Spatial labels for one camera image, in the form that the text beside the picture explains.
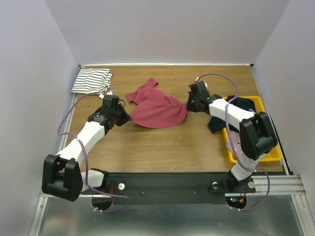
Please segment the black white striped tank top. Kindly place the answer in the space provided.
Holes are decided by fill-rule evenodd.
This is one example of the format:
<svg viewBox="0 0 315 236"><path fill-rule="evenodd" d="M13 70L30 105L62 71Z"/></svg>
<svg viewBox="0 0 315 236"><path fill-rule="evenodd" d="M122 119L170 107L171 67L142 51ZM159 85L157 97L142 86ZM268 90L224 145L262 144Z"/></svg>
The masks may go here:
<svg viewBox="0 0 315 236"><path fill-rule="evenodd" d="M79 94L104 93L110 89L112 77L113 73L110 69L80 69L71 92Z"/></svg>

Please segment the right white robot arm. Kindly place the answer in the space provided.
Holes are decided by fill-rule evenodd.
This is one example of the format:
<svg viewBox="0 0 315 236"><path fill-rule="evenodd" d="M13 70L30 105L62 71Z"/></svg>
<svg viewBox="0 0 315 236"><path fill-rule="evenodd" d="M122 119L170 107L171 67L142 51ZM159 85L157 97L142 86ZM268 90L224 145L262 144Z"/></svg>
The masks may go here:
<svg viewBox="0 0 315 236"><path fill-rule="evenodd" d="M204 112L226 122L239 131L242 152L234 155L237 163L228 172L227 188L232 192L242 189L260 160L277 146L278 140L265 112L253 113L230 104L218 95L210 95L203 81L189 85L187 110Z"/></svg>

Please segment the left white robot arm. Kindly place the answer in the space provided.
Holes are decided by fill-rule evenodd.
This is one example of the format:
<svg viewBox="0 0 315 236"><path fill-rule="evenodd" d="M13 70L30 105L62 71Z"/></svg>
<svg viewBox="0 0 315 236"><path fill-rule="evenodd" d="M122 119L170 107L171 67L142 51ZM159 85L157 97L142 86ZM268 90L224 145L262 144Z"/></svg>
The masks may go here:
<svg viewBox="0 0 315 236"><path fill-rule="evenodd" d="M80 167L88 163L88 153L114 127L130 121L121 99L112 94L99 94L102 105L88 117L79 134L66 132L73 140L57 154L44 159L42 192L68 201L90 189L99 194L113 195L109 174L99 169Z"/></svg>

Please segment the maroon tank top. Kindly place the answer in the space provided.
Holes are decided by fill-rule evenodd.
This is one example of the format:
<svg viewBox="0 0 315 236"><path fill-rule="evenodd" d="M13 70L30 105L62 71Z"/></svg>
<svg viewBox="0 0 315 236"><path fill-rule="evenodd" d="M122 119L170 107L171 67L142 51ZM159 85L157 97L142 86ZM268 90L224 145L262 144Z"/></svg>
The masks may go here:
<svg viewBox="0 0 315 236"><path fill-rule="evenodd" d="M188 114L187 104L175 97L165 95L157 87L158 81L149 78L135 92L126 94L128 102L136 104L131 114L131 121L151 129L169 128L181 124Z"/></svg>

